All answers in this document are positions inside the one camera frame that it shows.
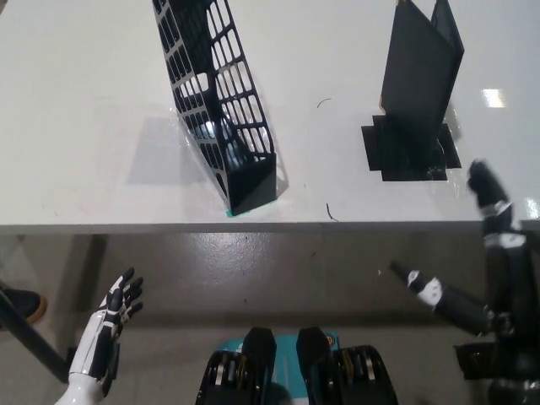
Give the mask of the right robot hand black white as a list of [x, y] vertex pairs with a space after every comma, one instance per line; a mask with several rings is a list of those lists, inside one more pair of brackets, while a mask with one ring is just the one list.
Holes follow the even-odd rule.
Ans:
[[485, 299], [476, 300], [399, 262], [391, 262], [390, 268], [437, 316], [476, 337], [494, 335], [492, 343], [455, 347], [465, 378], [537, 384], [539, 297], [532, 243], [514, 215], [513, 202], [485, 161], [472, 162], [467, 184], [482, 217]]

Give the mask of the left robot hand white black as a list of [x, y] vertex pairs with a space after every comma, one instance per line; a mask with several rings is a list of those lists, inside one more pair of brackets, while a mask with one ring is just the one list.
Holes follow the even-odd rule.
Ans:
[[130, 267], [109, 288], [92, 313], [73, 356], [69, 375], [82, 375], [98, 383], [116, 379], [119, 337], [125, 325], [143, 308], [139, 300], [143, 278]]

